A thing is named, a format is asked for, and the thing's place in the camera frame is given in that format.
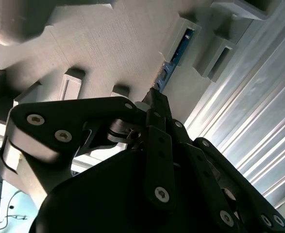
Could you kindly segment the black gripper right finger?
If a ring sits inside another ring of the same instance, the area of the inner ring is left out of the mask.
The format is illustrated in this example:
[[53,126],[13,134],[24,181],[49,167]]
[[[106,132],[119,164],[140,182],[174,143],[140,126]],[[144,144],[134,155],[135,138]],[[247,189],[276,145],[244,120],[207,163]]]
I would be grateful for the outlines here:
[[168,121],[187,214],[197,233],[285,233],[285,219],[206,139]]

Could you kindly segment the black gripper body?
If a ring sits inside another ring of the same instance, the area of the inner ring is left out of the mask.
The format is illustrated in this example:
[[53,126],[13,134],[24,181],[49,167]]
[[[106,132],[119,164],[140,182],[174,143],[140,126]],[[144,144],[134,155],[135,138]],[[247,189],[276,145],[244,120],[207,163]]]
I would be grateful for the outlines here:
[[156,209],[145,197],[145,155],[123,151],[52,190],[32,233],[237,233],[203,198],[195,178],[173,166],[176,208]]

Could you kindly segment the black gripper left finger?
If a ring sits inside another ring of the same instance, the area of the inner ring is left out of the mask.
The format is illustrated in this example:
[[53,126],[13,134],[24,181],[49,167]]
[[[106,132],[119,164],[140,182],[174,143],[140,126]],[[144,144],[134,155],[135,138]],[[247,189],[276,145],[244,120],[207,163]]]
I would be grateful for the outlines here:
[[2,173],[41,212],[61,206],[172,212],[176,206],[168,99],[147,110],[124,97],[26,103],[8,117]]

